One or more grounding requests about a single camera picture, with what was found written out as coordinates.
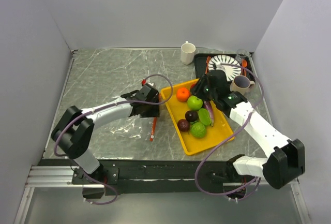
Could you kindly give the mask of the maroon toy passion fruit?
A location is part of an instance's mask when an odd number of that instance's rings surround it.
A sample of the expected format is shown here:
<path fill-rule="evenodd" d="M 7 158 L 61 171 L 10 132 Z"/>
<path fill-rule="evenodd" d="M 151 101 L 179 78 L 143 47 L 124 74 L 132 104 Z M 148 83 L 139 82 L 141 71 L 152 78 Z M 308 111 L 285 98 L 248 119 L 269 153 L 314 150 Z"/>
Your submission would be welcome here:
<path fill-rule="evenodd" d="M 181 119 L 177 122 L 179 131 L 188 132 L 190 130 L 190 123 L 186 119 Z"/>

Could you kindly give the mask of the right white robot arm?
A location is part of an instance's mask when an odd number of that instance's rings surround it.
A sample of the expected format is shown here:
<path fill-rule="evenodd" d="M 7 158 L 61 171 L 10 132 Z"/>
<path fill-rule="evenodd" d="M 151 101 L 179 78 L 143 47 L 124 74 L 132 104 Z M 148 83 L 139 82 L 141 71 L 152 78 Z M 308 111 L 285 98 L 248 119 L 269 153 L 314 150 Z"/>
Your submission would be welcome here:
<path fill-rule="evenodd" d="M 227 178 L 238 182 L 243 176 L 265 179 L 270 186 L 280 189 L 305 173 L 305 146 L 291 140 L 266 121 L 247 98 L 230 91 L 222 70 L 202 75 L 191 89 L 194 96 L 211 100 L 216 108 L 241 126 L 260 146 L 265 158 L 237 155 L 226 162 Z"/>

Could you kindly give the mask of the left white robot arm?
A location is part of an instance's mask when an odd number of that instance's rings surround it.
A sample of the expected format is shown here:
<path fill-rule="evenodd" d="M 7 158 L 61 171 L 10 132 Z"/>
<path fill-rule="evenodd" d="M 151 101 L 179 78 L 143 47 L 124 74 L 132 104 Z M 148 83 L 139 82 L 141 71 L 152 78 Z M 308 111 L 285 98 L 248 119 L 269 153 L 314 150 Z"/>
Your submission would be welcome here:
<path fill-rule="evenodd" d="M 75 161 L 85 172 L 90 183 L 102 179 L 100 162 L 88 149 L 92 133 L 112 121 L 138 115 L 141 118 L 158 117 L 159 92 L 151 84 L 144 84 L 140 90 L 121 95 L 111 102 L 94 108 L 69 107 L 51 133 L 51 139 Z"/>

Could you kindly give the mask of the bumpy green toy fruit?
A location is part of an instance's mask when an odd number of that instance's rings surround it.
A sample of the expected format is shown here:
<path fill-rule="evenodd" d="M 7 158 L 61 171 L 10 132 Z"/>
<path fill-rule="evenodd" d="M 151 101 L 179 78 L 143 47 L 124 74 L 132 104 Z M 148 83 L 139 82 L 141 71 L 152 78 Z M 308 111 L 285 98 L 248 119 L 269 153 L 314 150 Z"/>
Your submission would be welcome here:
<path fill-rule="evenodd" d="M 195 138 L 201 139 L 206 135 L 206 127 L 202 123 L 196 122 L 191 125 L 190 132 Z"/>

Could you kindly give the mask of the clear zip top bag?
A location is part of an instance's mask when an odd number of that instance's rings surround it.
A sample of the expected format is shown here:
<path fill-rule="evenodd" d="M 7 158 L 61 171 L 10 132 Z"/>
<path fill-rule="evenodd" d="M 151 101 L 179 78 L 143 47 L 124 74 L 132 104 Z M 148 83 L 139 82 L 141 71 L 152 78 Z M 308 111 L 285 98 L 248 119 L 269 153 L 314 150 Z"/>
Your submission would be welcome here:
<path fill-rule="evenodd" d="M 142 139 L 153 142 L 158 119 L 158 117 L 129 117 L 111 123 L 109 130 L 112 134 L 126 139 Z"/>

